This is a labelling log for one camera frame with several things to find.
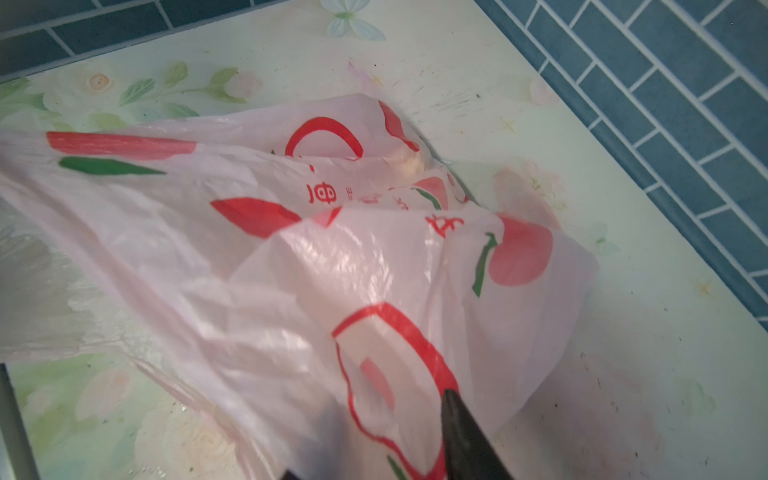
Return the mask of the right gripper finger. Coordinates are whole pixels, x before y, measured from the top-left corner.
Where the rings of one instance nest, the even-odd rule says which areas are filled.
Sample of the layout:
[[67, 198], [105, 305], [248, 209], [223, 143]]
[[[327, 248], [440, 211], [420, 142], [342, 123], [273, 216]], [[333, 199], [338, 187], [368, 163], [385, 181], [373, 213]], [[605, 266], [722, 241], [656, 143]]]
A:
[[514, 479], [456, 390], [442, 394], [441, 427], [448, 479]]

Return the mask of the pink plastic bag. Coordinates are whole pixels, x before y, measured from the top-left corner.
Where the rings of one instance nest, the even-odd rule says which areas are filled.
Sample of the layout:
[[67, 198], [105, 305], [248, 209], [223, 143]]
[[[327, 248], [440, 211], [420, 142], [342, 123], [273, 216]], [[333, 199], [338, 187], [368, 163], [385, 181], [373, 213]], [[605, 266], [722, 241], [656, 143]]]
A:
[[441, 399], [485, 434], [563, 355], [598, 272], [542, 203], [485, 208], [363, 94], [3, 132], [1, 195], [124, 306], [250, 478], [445, 479]]

